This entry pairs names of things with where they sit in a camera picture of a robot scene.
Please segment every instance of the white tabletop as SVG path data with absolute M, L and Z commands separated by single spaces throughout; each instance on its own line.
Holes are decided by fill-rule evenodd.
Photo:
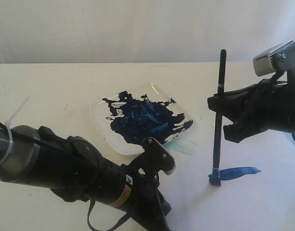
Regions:
M 57 135 L 82 136 L 107 159 L 128 164 L 98 132 L 90 105 L 122 90 L 155 83 L 194 119 L 171 153 L 176 171 L 160 175 L 171 204 L 173 231 L 285 231 L 295 229 L 295 146 L 289 134 L 267 131 L 240 144 L 223 141 L 221 169 L 254 166 L 262 172 L 210 186 L 214 113 L 207 98 L 217 90 L 219 63 L 0 64 L 0 121 L 28 96 L 12 127 L 47 126 Z M 257 83 L 251 63 L 228 63 L 226 90 Z M 88 203 L 66 203 L 50 190 L 0 182 L 0 231 L 88 231 Z M 123 212 L 97 203 L 92 223 L 111 228 Z M 119 231 L 144 230 L 133 220 Z

